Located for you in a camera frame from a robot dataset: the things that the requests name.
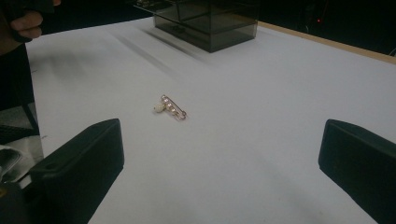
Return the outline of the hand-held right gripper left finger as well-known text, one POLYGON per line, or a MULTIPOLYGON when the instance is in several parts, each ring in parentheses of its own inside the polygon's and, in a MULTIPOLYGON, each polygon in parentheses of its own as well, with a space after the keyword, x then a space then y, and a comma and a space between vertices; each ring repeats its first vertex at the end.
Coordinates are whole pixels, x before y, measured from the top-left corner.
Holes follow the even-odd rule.
POLYGON ((124 165, 120 121, 93 124, 30 170, 35 224, 88 224, 124 165))

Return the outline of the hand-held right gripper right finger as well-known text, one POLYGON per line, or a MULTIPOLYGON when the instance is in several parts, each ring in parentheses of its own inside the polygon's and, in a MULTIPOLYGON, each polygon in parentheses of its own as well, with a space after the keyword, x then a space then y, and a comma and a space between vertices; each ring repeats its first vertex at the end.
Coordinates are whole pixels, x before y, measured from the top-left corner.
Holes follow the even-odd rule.
POLYGON ((378 224, 396 224, 396 144, 358 125, 329 119, 318 165, 378 224))

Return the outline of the gold pearl brooch pin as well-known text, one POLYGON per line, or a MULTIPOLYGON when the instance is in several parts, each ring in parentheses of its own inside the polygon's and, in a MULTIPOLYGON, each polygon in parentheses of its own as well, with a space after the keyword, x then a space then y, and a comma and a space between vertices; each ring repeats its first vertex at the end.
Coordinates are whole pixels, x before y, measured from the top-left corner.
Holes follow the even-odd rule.
POLYGON ((187 113, 182 110, 170 97, 162 95, 160 102, 153 107, 155 113, 162 113, 166 111, 168 114, 173 116, 175 119, 184 120, 187 117, 187 113))

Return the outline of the dark transparent drawer box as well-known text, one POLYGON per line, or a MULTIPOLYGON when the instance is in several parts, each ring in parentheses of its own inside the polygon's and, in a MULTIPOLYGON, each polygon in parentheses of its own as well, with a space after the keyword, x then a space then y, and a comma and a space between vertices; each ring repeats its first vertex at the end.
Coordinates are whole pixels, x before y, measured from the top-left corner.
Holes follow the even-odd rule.
POLYGON ((208 52, 254 39, 260 0, 132 0, 156 28, 208 52))

